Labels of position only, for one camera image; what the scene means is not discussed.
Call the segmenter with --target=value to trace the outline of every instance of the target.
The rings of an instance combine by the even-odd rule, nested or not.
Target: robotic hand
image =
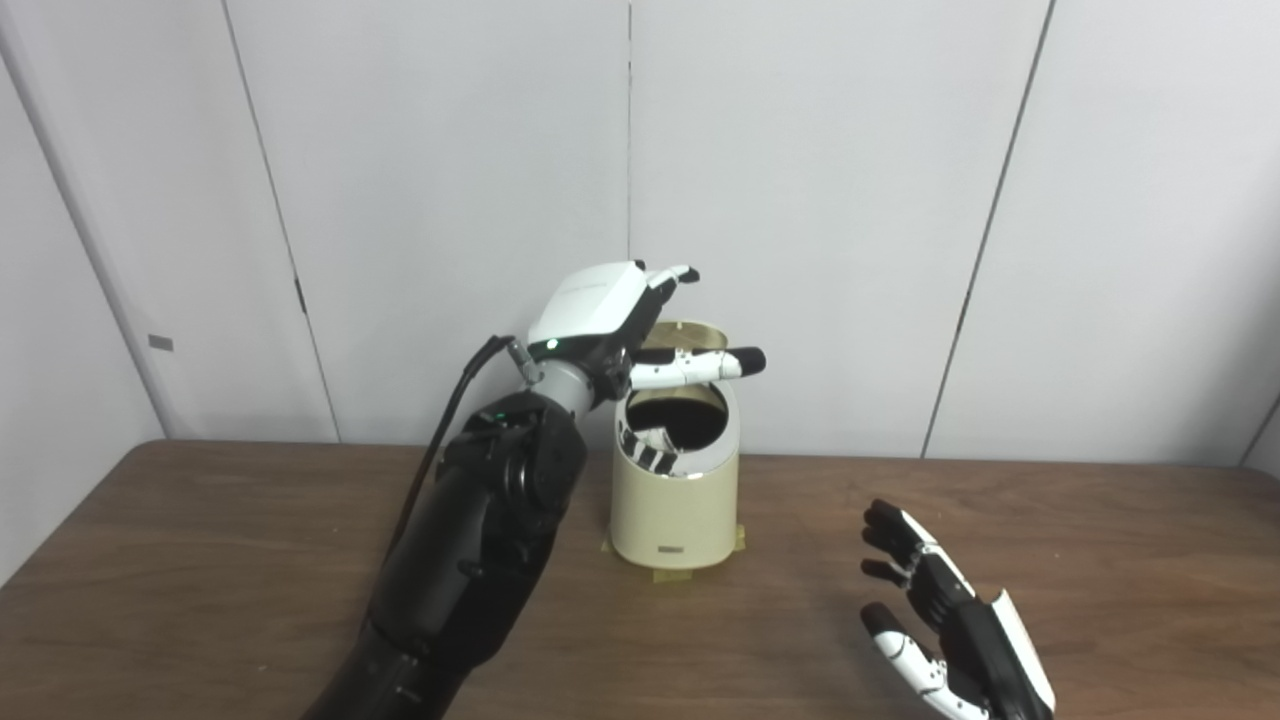
[[[882,603],[863,609],[863,624],[911,689],[952,720],[1052,720],[1053,688],[1006,591],[989,605],[908,512],[877,500],[864,515],[863,539],[891,562],[864,560],[863,573],[906,591],[915,612],[938,633],[945,660],[906,634]]]
[[[687,265],[588,268],[561,283],[527,346],[494,337],[481,347],[413,478],[355,647],[306,720],[442,717],[471,670],[502,647],[541,577],[586,461],[577,423],[623,400],[640,377],[666,383],[645,387],[677,387],[764,368],[756,348],[637,364],[663,304],[698,279]],[[467,419],[419,500],[470,378],[503,348],[524,387]]]

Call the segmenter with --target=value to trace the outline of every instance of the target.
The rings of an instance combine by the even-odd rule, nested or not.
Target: tape
[[[654,570],[653,582],[654,583],[678,583],[684,580],[692,580],[692,570]]]

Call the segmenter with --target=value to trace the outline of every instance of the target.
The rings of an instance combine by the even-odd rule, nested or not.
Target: panel seam
[[[271,160],[266,154],[266,142],[262,140],[262,127],[257,122],[257,106],[253,105],[253,92],[248,87],[248,76],[244,73],[244,60],[239,51],[239,38],[236,37],[236,26],[232,23],[232,10],[227,0],[221,0],[223,18],[227,20],[227,35],[232,41],[232,53],[236,55],[236,69],[239,73],[241,87],[244,88],[244,101],[248,104],[248,115],[253,123],[253,135],[257,137],[257,150],[262,156],[262,168],[266,170],[266,183],[271,188],[271,202],[275,206],[275,219],[280,227],[280,238],[284,241],[284,251],[289,258],[289,272],[293,273],[293,286],[297,290],[302,304],[302,318],[307,324],[307,337],[311,338],[311,352],[316,359],[316,369],[320,372],[320,387],[324,389],[324,400],[329,406],[329,419],[333,421],[333,434],[342,442],[342,429],[338,427],[338,413],[333,406],[333,393],[329,392],[329,378],[324,372],[324,361],[320,359],[320,346],[316,343],[316,332],[311,324],[311,314],[307,313],[302,301],[302,279],[298,277],[298,264],[293,258],[293,243],[289,241],[289,229],[284,223],[284,210],[280,208],[280,193],[275,190],[275,173],[271,172]]]
[[[1027,114],[1027,101],[1036,82],[1036,70],[1039,68],[1041,55],[1044,51],[1044,40],[1048,37],[1048,27],[1053,19],[1053,8],[1057,0],[1050,0],[1044,10],[1044,22],[1041,24],[1039,38],[1036,41],[1036,54],[1032,55],[1032,67],[1027,73],[1027,83],[1023,86],[1023,97],[1018,104],[1018,115],[1014,117],[1014,129],[1009,135],[1009,146],[1005,149],[1005,160],[1000,167],[1000,177],[996,179],[996,191],[991,197],[991,208],[987,210],[987,223],[982,228],[982,240],[978,242],[978,252],[973,260],[973,269],[969,272],[969,284],[965,288],[964,301],[960,304],[960,316],[956,320],[955,334],[951,337],[951,348],[947,351],[947,361],[942,366],[942,379],[938,383],[938,395],[933,400],[933,411],[929,414],[929,425],[924,430],[924,442],[920,445],[920,459],[928,456],[929,442],[933,439],[933,428],[938,421],[938,410],[942,407],[942,396],[947,389],[947,379],[951,377],[951,364],[955,360],[956,347],[960,343],[960,334],[964,331],[965,319],[969,315],[969,301],[973,299],[973,288],[978,282],[978,272],[982,268],[983,255],[987,251],[987,241],[991,238],[991,227],[1000,208],[1000,197],[1005,190],[1005,179],[1009,177],[1010,160],[1014,156],[1014,146],[1018,143],[1018,131],[1021,129],[1023,117]]]

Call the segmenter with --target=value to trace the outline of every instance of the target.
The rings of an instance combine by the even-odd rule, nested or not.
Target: robotic finger
[[[954,720],[1052,720],[1053,689],[1009,593],[983,602],[937,539],[899,507],[877,500],[864,519],[863,538],[892,560],[865,560],[863,571],[905,589],[938,633],[942,660],[886,606],[863,609],[876,647],[911,689]]]
[[[676,292],[676,286],[681,283],[695,283],[703,279],[698,270],[690,268],[689,265],[672,265],[663,270],[655,270],[649,273],[649,287],[655,292],[662,295],[662,301],[666,302],[671,300],[671,295]]]
[[[631,389],[660,389],[745,378],[764,370],[759,347],[728,350],[640,350],[631,368]]]

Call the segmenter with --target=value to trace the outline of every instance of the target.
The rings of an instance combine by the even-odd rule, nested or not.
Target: cream cylinder
[[[659,323],[646,347],[727,347],[700,323]],[[641,391],[620,402],[609,538],[645,568],[723,562],[737,542],[737,400],[727,382]]]

